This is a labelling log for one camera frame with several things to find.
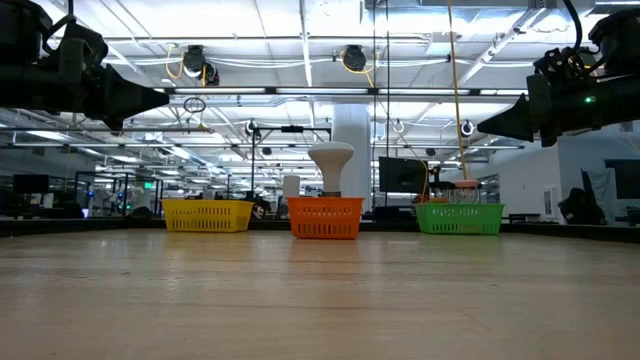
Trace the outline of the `orange plastic basket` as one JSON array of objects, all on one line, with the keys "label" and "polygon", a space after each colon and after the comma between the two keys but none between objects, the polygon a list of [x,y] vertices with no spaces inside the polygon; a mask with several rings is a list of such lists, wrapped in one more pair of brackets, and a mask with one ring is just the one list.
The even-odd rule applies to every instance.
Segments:
[{"label": "orange plastic basket", "polygon": [[355,240],[364,199],[360,197],[290,197],[290,226],[299,239]]}]

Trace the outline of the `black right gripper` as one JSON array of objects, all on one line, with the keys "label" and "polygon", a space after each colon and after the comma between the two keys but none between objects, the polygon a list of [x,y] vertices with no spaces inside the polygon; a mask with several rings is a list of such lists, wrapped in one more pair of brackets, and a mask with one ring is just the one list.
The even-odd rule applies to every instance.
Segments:
[{"label": "black right gripper", "polygon": [[512,107],[479,123],[479,132],[527,142],[538,134],[543,147],[550,147],[565,132],[600,129],[598,81],[553,87],[545,76],[534,74],[526,82],[528,100],[521,94]]}]

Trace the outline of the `person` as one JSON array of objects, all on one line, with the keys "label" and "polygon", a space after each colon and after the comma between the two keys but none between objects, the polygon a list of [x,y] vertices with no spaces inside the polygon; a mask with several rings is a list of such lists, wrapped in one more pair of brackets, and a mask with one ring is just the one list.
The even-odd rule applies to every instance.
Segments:
[{"label": "person", "polygon": [[567,224],[606,224],[604,212],[583,189],[572,188],[569,196],[558,203],[558,207]]}]

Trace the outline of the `white desk lamp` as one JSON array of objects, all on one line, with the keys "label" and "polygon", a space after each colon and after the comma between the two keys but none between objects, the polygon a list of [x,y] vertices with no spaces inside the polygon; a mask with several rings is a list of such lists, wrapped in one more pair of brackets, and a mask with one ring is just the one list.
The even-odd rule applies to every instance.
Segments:
[{"label": "white desk lamp", "polygon": [[308,149],[309,157],[321,171],[324,197],[342,195],[341,173],[353,154],[354,148],[343,142],[324,142]]}]

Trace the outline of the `yellow plastic basket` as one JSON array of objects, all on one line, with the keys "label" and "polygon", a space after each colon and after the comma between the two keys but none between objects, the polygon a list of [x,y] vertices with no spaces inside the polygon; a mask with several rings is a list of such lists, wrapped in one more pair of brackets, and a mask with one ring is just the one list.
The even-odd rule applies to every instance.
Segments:
[{"label": "yellow plastic basket", "polygon": [[162,205],[169,232],[244,232],[253,209],[240,200],[164,199]]}]

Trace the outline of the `orange sand black hourglass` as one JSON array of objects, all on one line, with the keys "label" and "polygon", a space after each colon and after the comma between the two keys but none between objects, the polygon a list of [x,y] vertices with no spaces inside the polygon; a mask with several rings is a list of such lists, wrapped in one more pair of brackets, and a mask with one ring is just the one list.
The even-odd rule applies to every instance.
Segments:
[{"label": "orange sand black hourglass", "polygon": [[456,186],[454,183],[437,181],[429,183],[429,201],[432,203],[449,203],[452,200]]}]

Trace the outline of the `black aluminium table frame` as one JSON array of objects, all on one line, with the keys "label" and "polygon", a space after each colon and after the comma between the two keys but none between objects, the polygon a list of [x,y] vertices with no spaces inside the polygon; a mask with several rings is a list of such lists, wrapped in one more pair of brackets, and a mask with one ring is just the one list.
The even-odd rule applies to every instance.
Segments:
[{"label": "black aluminium table frame", "polygon": [[[163,220],[135,220],[127,217],[97,219],[0,220],[0,237],[65,232],[164,228],[165,223]],[[419,227],[416,222],[374,222],[362,223],[359,231],[361,233],[418,232]],[[632,227],[557,225],[549,223],[508,223],[501,225],[500,233],[640,244],[640,228]]]}]

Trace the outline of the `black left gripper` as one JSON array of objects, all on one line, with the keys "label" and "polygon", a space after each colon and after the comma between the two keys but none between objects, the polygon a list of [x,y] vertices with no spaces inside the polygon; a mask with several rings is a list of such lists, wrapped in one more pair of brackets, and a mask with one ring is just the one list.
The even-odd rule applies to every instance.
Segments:
[{"label": "black left gripper", "polygon": [[92,119],[103,119],[112,132],[123,121],[170,102],[166,93],[124,79],[111,65],[87,67],[82,55],[57,56],[57,74],[71,94],[71,108]]}]

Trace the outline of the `green plastic basket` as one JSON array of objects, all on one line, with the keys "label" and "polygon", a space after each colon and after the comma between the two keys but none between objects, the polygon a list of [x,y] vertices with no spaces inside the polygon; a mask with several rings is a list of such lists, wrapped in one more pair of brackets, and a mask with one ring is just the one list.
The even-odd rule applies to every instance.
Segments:
[{"label": "green plastic basket", "polygon": [[416,206],[416,216],[428,234],[496,235],[503,209],[503,204],[424,203]]}]

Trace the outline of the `black monitor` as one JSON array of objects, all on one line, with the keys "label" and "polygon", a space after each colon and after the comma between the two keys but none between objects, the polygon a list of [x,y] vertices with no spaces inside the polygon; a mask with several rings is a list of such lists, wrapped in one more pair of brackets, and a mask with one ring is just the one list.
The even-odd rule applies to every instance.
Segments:
[{"label": "black monitor", "polygon": [[18,194],[48,193],[49,181],[47,174],[14,174],[13,190]]},{"label": "black monitor", "polygon": [[421,193],[426,174],[426,168],[419,160],[379,158],[379,188],[383,192]]},{"label": "black monitor", "polygon": [[614,170],[618,199],[640,199],[640,160],[606,160],[605,167]]}]

